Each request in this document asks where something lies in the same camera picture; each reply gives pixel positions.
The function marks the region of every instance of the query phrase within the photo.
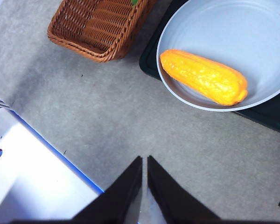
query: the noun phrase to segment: green leaf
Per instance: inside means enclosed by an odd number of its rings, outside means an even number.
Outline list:
[[[136,4],[137,4],[137,1],[138,1],[138,0],[131,0],[131,3],[132,3],[133,5],[136,5]]]

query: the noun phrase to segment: yellow corn cob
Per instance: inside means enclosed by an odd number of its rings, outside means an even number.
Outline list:
[[[161,64],[172,78],[218,104],[234,105],[248,94],[245,77],[224,64],[176,49],[164,51]]]

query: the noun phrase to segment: brown woven basket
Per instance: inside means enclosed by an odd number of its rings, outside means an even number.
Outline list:
[[[96,62],[123,58],[156,0],[63,0],[48,38]]]

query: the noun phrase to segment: gray bowl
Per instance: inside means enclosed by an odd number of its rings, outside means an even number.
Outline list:
[[[248,96],[219,105],[171,78],[160,54],[180,49],[226,64],[248,81]],[[189,0],[169,20],[157,49],[159,74],[182,102],[208,111],[237,111],[280,93],[280,0]]]

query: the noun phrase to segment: gray carpet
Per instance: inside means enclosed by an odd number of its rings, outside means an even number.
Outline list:
[[[140,70],[169,2],[157,2],[124,59],[99,64],[47,39],[60,0],[5,0],[0,98],[103,189],[151,154],[221,218],[280,220],[280,133],[189,107]],[[146,174],[144,184],[140,222],[159,223]]]

